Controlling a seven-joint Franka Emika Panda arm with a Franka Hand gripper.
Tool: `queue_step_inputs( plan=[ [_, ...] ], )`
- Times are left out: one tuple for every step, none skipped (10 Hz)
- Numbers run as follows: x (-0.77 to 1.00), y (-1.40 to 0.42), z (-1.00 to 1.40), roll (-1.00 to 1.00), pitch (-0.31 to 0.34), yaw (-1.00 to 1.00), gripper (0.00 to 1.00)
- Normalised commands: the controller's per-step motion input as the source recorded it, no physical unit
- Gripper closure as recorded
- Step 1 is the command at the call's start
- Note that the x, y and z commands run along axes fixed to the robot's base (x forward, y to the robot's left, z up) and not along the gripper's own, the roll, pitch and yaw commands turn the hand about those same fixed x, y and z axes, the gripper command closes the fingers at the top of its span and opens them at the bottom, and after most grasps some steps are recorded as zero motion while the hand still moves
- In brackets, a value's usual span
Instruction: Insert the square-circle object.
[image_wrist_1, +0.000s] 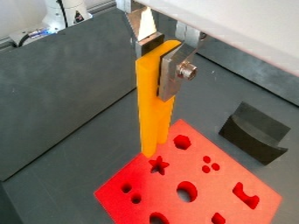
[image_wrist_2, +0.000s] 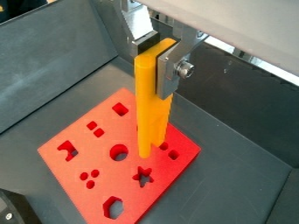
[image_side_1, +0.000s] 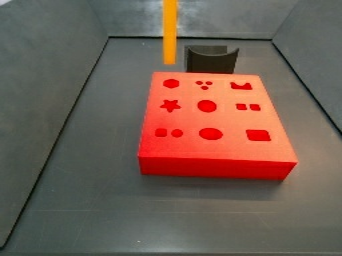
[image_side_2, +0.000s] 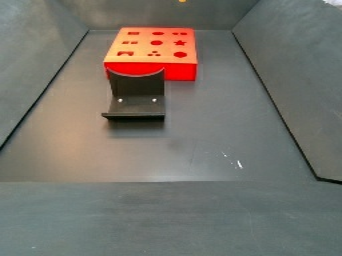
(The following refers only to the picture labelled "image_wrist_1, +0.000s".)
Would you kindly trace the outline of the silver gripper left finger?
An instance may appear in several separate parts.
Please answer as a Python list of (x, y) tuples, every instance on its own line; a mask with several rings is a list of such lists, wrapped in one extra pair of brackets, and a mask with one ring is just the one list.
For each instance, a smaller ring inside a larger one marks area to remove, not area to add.
[(135, 34), (135, 54), (140, 58), (164, 42), (164, 35), (156, 30), (149, 7), (132, 11), (125, 17)]

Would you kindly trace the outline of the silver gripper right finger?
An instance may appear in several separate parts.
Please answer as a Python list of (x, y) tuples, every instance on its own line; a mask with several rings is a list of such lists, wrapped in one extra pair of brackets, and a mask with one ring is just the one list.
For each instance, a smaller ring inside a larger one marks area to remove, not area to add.
[(196, 76), (197, 67), (192, 58), (205, 38), (207, 34), (200, 31), (191, 45), (183, 42), (161, 56), (157, 97), (164, 102), (176, 95), (183, 81), (191, 81)]

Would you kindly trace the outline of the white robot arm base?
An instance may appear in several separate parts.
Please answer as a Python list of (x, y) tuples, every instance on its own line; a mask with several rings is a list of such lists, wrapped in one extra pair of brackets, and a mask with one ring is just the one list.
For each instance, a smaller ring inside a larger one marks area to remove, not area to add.
[(57, 33), (92, 18), (84, 0), (44, 0), (46, 14), (41, 22), (9, 35), (14, 47)]

